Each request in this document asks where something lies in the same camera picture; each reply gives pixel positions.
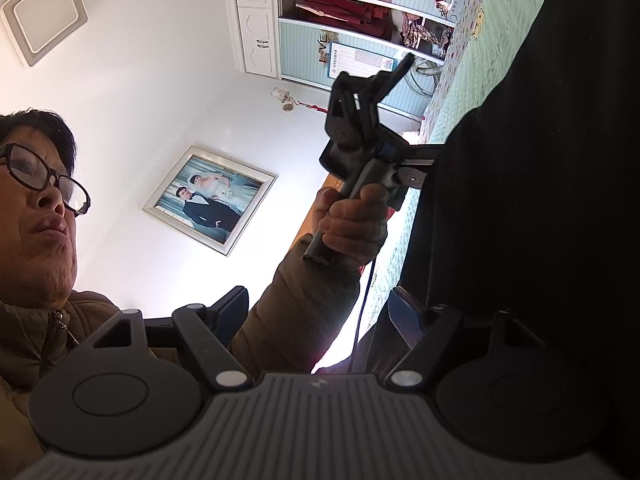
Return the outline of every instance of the nose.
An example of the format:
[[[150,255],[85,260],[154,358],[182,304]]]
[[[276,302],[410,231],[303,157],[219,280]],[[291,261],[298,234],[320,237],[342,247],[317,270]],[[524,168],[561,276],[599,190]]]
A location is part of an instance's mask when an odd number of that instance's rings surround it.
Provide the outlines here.
[[[65,215],[65,202],[62,200],[62,193],[53,185],[36,193],[36,206],[38,209],[46,209],[61,216]]]

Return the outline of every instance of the bride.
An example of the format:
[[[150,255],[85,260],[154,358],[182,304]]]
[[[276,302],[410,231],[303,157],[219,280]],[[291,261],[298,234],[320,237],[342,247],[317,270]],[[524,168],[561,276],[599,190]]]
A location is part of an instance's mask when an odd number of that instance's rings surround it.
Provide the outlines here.
[[[197,173],[191,175],[189,182],[204,196],[238,209],[241,213],[247,210],[258,193],[253,187],[233,184],[229,177],[220,173]]]

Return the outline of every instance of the square ceiling lamp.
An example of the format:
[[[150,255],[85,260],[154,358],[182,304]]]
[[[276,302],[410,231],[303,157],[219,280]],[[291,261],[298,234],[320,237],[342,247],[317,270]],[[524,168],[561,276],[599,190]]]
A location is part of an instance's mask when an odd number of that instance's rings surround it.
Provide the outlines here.
[[[7,0],[0,16],[27,66],[34,66],[87,21],[82,0]]]

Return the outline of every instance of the framed wedding photo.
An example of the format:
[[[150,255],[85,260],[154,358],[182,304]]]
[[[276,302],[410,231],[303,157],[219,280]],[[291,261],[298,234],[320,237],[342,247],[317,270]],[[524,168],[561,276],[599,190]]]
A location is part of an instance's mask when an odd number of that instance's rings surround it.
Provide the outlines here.
[[[191,146],[143,209],[227,256],[275,179]]]

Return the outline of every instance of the silver screw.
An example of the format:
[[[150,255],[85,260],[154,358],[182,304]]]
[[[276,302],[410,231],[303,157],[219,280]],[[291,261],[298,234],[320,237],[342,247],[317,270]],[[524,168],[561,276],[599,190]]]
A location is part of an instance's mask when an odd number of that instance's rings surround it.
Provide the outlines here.
[[[225,370],[216,375],[216,382],[227,388],[237,388],[247,381],[248,377],[240,370]]]
[[[399,370],[391,376],[391,382],[396,386],[411,388],[422,382],[422,375],[414,370]]]

